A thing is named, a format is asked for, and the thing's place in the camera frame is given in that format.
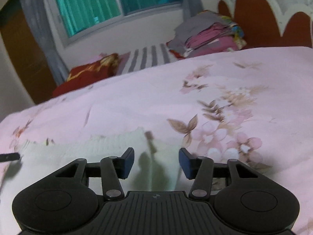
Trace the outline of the window with green bars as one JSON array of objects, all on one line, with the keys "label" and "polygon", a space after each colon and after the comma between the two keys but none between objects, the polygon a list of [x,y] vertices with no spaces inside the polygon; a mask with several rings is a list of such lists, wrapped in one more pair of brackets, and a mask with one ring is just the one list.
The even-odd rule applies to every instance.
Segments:
[{"label": "window with green bars", "polygon": [[47,0],[64,46],[100,28],[140,14],[154,13],[183,0]]}]

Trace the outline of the folded clothes pile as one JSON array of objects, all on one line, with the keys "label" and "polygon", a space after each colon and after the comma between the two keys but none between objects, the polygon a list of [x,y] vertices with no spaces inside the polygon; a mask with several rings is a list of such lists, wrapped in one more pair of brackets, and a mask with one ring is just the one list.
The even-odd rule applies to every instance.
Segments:
[{"label": "folded clothes pile", "polygon": [[178,59],[217,52],[233,52],[247,45],[242,28],[230,17],[203,11],[187,19],[174,30],[174,38],[166,43]]}]

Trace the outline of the pink floral bed sheet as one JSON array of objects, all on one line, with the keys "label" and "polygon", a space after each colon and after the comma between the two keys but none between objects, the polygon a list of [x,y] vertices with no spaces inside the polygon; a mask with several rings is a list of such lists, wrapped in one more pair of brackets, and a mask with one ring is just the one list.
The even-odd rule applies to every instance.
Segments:
[{"label": "pink floral bed sheet", "polygon": [[[240,161],[295,194],[296,234],[312,234],[312,49],[256,48],[116,76],[7,116],[1,151],[143,128],[215,162]],[[18,234],[21,160],[1,165],[1,234]]]}]

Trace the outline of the left grey curtain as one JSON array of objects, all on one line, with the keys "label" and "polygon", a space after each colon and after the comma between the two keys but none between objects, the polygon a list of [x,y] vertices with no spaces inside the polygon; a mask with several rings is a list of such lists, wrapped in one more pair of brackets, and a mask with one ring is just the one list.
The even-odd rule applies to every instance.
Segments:
[{"label": "left grey curtain", "polygon": [[61,85],[69,71],[58,54],[43,0],[20,0],[30,31],[46,58],[56,85]]}]

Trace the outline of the white knit sweater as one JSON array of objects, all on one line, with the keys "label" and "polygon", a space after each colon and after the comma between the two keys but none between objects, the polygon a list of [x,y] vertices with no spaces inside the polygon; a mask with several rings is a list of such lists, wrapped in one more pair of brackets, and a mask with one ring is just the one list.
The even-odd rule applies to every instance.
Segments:
[{"label": "white knit sweater", "polygon": [[13,180],[14,188],[20,191],[77,158],[87,159],[89,163],[99,162],[108,156],[121,156],[129,147],[135,151],[135,161],[130,175],[121,182],[126,192],[175,189],[180,147],[156,139],[152,132],[143,128],[110,137],[93,136],[72,144],[26,141],[19,148],[22,161]]}]

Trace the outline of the red patterned pillow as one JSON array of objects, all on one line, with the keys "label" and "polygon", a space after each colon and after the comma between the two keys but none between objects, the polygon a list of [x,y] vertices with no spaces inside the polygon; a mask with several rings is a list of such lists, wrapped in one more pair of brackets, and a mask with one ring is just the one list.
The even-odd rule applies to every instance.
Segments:
[{"label": "red patterned pillow", "polygon": [[71,69],[66,81],[53,91],[52,97],[55,98],[115,76],[120,61],[119,55],[113,53],[93,63]]}]

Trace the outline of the red and white headboard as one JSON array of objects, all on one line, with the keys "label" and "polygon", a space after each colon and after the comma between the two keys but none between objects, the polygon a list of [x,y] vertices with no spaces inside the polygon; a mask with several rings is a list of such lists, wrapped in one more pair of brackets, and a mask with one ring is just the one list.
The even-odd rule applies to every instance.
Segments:
[{"label": "red and white headboard", "polygon": [[218,12],[239,24],[246,48],[312,48],[312,6],[295,3],[283,11],[277,0],[219,0]]}]

